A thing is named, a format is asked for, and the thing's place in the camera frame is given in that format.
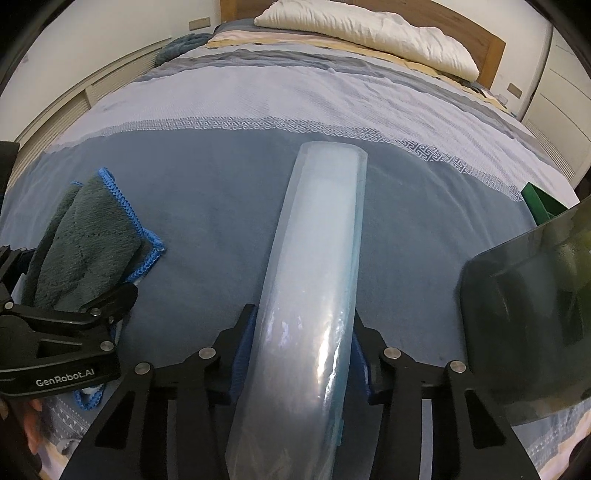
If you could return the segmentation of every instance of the wall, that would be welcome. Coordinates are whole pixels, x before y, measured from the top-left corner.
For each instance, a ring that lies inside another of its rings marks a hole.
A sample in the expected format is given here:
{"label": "wall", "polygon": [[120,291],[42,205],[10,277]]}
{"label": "wall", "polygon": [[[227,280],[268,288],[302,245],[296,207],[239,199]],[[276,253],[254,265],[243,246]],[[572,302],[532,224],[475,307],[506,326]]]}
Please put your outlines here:
{"label": "wall", "polygon": [[[538,84],[550,48],[552,25],[525,0],[435,0],[483,26],[506,43],[491,91],[509,100],[509,110],[522,118]],[[521,99],[507,91],[509,83]]]}
{"label": "wall", "polygon": [[74,1],[37,38],[0,96],[0,140],[16,139],[88,75],[147,45],[189,33],[189,21],[201,17],[217,25],[219,0]]}

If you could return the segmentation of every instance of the pillow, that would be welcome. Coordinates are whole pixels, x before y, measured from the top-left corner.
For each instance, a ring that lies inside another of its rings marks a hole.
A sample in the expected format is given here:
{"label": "pillow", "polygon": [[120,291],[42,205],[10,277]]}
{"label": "pillow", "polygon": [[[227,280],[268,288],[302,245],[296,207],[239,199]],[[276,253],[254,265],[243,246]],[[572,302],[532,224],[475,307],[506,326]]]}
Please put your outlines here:
{"label": "pillow", "polygon": [[255,25],[304,30],[341,38],[428,65],[473,82],[476,63],[461,43],[435,27],[414,27],[390,12],[372,12],[330,0],[278,0]]}

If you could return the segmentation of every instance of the blue blanket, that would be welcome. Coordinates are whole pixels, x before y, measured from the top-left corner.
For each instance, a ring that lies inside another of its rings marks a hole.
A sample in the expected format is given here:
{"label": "blue blanket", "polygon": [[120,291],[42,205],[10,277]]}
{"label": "blue blanket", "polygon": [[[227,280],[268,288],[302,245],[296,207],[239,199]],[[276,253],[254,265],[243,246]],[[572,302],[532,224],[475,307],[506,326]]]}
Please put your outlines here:
{"label": "blue blanket", "polygon": [[[535,227],[519,194],[525,183],[567,206],[577,201],[523,127],[445,82],[298,44],[202,47],[106,96],[70,127],[8,192],[0,241],[36,246],[68,183],[107,167],[168,246],[122,334],[124,368],[180,362],[259,302],[291,169],[309,141],[368,153],[356,307],[421,362],[465,360],[460,272]],[[80,437],[95,414],[69,397],[48,402],[54,440]],[[519,431],[538,467],[588,406],[578,408],[568,421]],[[369,477],[380,415],[349,392],[335,478]]]}

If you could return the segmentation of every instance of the light switch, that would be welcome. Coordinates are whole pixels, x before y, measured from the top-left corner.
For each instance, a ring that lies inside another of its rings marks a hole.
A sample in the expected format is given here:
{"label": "light switch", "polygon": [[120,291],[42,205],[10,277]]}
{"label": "light switch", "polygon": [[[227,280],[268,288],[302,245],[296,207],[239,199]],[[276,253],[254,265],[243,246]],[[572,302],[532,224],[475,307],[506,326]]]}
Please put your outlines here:
{"label": "light switch", "polygon": [[517,98],[521,98],[521,95],[523,95],[523,92],[521,90],[519,90],[512,83],[509,84],[509,86],[507,87],[507,90],[509,90],[509,93],[515,95]]}
{"label": "light switch", "polygon": [[209,17],[198,18],[197,20],[191,20],[189,22],[189,30],[199,30],[200,28],[211,26],[212,20]]}

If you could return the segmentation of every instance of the fabric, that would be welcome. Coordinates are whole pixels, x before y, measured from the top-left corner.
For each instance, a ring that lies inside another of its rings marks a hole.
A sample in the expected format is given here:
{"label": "fabric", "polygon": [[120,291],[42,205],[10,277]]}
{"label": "fabric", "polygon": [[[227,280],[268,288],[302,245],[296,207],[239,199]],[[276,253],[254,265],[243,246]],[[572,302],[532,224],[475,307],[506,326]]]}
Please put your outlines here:
{"label": "fabric", "polygon": [[480,72],[461,43],[435,27],[415,27],[391,12],[330,0],[278,0],[255,18],[260,27],[305,30],[424,63],[470,82]]}
{"label": "fabric", "polygon": [[[170,247],[141,284],[122,368],[178,363],[259,303],[301,145],[351,143],[368,153],[357,310],[388,345],[445,365],[465,360],[465,262],[535,227],[525,184],[577,203],[531,138],[492,105],[383,59],[296,42],[199,47],[105,96],[42,154],[7,193],[0,241],[36,246],[64,182],[109,168]],[[348,389],[334,478],[365,480],[381,412]],[[589,407],[518,429],[538,469]],[[81,437],[96,415],[71,395],[48,410],[62,436]],[[429,435],[424,448],[426,479]]]}
{"label": "fabric", "polygon": [[508,110],[504,105],[501,105],[499,100],[494,98],[492,95],[485,95],[483,93],[483,87],[478,89],[474,89],[472,86],[462,85],[458,81],[448,77],[442,72],[435,70],[434,68],[428,67],[423,65],[422,63],[417,63],[414,61],[404,60],[400,57],[395,55],[385,53],[383,51],[378,50],[371,50],[370,48],[361,47],[351,42],[347,42],[344,40],[338,40],[337,38],[331,37],[322,37],[319,35],[312,35],[312,34],[294,34],[294,33],[274,33],[274,32],[250,32],[250,31],[240,31],[240,30],[232,30],[225,33],[219,33],[215,35],[215,38],[210,40],[207,43],[208,48],[218,48],[218,47],[226,47],[226,46],[238,46],[248,43],[257,43],[257,44],[275,44],[281,42],[298,42],[300,44],[308,44],[314,45],[316,47],[323,47],[323,48],[332,48],[334,50],[342,50],[348,51],[351,53],[359,53],[361,55],[374,57],[377,59],[388,60],[398,65],[404,66],[411,70],[416,70],[418,72],[424,73],[425,75],[429,75],[431,77],[437,78],[439,80],[444,80],[445,82],[453,85],[456,88],[463,90],[464,92],[470,93],[473,96],[477,96],[480,100],[484,100],[487,103],[495,106],[496,108],[508,113]]}
{"label": "fabric", "polygon": [[[119,282],[135,281],[157,260],[164,245],[137,227],[113,186],[103,168],[86,185],[75,181],[66,190],[31,260],[22,304],[76,312]],[[102,391],[85,389],[74,398],[81,408],[94,408]]]}
{"label": "fabric", "polygon": [[205,45],[211,37],[212,35],[210,33],[190,33],[189,35],[176,38],[162,47],[156,55],[154,65],[159,67],[166,61],[175,59],[183,53],[187,53],[194,48]]}

